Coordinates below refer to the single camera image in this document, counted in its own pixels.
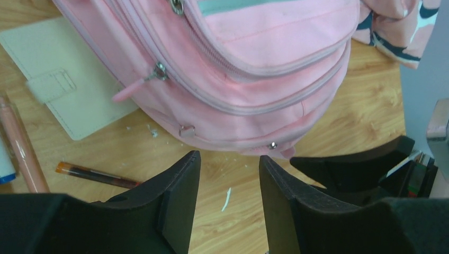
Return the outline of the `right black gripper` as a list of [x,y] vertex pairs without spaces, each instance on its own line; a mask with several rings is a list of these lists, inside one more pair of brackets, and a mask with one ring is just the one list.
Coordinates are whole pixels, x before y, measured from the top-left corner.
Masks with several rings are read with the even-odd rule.
[[293,157],[290,164],[322,184],[320,191],[354,205],[380,198],[425,196],[426,181],[437,167],[401,135],[370,150],[330,157]]

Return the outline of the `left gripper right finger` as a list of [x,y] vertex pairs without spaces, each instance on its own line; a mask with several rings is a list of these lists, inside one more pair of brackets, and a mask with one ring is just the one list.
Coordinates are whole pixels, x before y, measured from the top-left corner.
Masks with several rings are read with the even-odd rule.
[[359,207],[289,174],[269,156],[259,180],[270,253],[448,253],[448,199],[383,198]]

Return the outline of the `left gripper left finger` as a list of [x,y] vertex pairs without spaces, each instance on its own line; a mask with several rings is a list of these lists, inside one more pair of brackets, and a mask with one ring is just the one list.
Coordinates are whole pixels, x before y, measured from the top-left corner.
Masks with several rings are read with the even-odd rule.
[[67,194],[1,195],[1,253],[188,253],[201,156],[106,202]]

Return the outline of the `pink student backpack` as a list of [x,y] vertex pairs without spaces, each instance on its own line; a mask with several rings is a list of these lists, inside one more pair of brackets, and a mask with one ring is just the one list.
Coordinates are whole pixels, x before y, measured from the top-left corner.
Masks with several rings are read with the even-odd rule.
[[289,159],[346,75],[359,1],[55,1],[132,99],[196,148]]

